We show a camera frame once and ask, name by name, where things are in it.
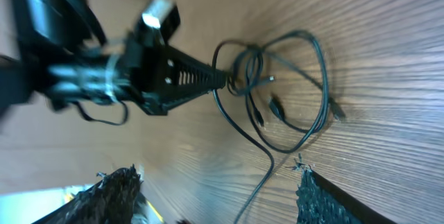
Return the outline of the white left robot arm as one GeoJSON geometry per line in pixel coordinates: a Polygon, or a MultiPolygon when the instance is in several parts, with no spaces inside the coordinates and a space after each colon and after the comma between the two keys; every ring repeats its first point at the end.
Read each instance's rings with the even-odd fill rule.
{"type": "Polygon", "coordinates": [[[105,54],[108,39],[87,0],[12,0],[20,58],[4,58],[1,107],[45,95],[55,111],[92,101],[133,102],[165,115],[225,86],[226,73],[169,44],[180,25],[172,0],[150,0],[122,53],[105,54]]]}

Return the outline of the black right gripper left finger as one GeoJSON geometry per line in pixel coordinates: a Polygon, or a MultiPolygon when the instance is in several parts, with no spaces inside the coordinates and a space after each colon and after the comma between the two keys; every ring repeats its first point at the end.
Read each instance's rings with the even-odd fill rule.
{"type": "Polygon", "coordinates": [[[117,169],[34,224],[131,223],[141,184],[134,166],[117,169]]]}

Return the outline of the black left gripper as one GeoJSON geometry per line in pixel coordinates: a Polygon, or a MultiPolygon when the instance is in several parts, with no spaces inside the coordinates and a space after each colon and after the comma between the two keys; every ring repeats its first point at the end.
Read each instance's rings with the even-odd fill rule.
{"type": "Polygon", "coordinates": [[[129,101],[148,115],[167,115],[225,83],[224,71],[172,46],[146,45],[133,34],[121,52],[83,44],[48,63],[48,98],[55,110],[80,107],[83,101],[129,101]]]}

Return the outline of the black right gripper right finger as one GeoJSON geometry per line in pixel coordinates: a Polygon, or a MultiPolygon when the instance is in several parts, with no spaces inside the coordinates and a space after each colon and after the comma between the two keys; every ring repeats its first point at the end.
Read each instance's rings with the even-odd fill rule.
{"type": "Polygon", "coordinates": [[[303,224],[394,224],[306,164],[300,165],[297,222],[303,224]]]}

